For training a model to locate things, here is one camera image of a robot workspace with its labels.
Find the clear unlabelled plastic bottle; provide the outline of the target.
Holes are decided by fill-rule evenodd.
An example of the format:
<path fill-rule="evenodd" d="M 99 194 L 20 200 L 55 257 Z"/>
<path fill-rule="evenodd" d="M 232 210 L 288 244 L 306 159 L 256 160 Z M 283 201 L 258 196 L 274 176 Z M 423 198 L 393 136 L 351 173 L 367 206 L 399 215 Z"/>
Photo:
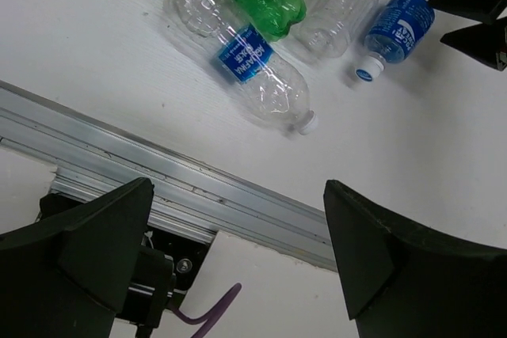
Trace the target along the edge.
<path fill-rule="evenodd" d="M 296 26 L 295 40 L 312 57 L 338 58 L 360 34 L 379 0 L 315 0 Z"/>

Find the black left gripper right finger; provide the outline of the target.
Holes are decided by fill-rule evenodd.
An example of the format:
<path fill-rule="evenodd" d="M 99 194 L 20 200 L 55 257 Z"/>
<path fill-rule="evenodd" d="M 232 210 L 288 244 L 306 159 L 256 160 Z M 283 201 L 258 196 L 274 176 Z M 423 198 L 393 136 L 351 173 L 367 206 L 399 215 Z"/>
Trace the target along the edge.
<path fill-rule="evenodd" d="M 360 336 L 505 336 L 504 249 L 431 229 L 338 180 L 327 181 L 324 205 Z"/>

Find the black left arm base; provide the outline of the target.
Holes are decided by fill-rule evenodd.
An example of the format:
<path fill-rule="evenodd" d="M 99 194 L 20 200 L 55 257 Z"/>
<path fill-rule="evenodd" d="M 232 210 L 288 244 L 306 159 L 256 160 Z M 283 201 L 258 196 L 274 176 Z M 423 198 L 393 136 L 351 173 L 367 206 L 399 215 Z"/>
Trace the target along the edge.
<path fill-rule="evenodd" d="M 165 310 L 175 311 L 202 264 L 207 249 L 157 231 L 153 243 L 135 248 L 125 241 L 128 222 L 145 222 L 153 200 L 149 189 L 110 192 L 88 203 L 60 195 L 40 201 L 38 229 L 52 228 L 28 271 L 20 292 L 33 308 L 31 336 L 107 337 L 115 317 L 136 325 L 137 337 L 148 337 Z M 74 261 L 84 279 L 97 287 L 82 287 L 57 267 L 69 222 L 91 217 Z"/>

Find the blue label Pocari bottle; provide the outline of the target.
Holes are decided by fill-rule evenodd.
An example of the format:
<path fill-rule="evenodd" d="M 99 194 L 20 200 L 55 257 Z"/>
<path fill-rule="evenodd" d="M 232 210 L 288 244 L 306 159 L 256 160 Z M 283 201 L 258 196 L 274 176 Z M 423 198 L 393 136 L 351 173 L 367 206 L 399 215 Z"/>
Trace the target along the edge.
<path fill-rule="evenodd" d="M 389 0 L 363 38 L 363 55 L 356 64 L 356 76 L 372 82 L 387 65 L 403 62 L 434 21 L 435 11 L 429 0 Z"/>

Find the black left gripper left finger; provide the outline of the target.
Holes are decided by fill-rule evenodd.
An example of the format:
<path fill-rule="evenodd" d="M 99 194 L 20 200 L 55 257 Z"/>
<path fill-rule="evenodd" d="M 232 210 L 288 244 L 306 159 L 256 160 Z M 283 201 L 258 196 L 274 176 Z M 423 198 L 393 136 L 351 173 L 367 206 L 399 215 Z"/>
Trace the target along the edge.
<path fill-rule="evenodd" d="M 154 186 L 137 178 L 1 236 L 3 337 L 107 337 L 122 310 Z"/>

